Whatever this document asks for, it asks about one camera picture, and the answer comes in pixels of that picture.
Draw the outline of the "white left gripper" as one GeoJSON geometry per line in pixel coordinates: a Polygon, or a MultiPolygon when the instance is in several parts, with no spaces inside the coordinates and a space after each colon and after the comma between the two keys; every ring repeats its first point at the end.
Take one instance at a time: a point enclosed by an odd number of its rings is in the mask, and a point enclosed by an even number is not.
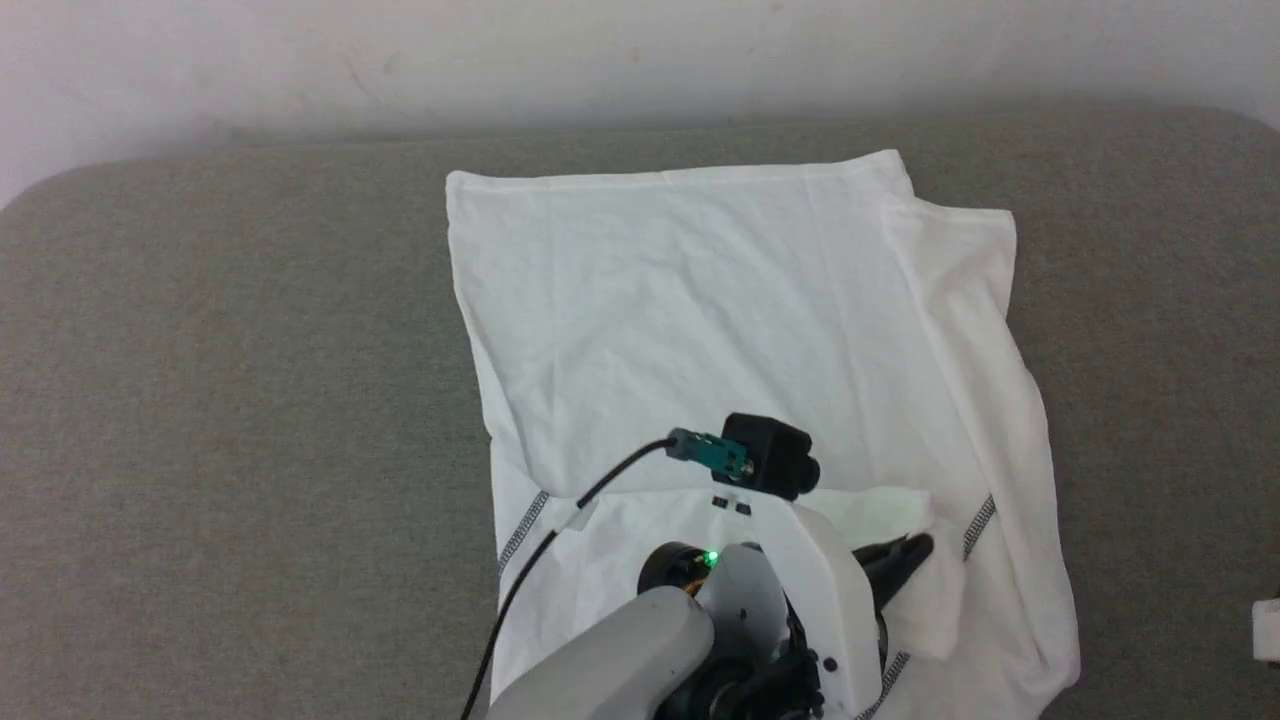
{"type": "Polygon", "coordinates": [[[882,612],[933,553],[920,533],[851,551],[822,514],[718,491],[730,541],[696,592],[716,638],[690,705],[704,719],[855,719],[881,697],[882,612]]]}

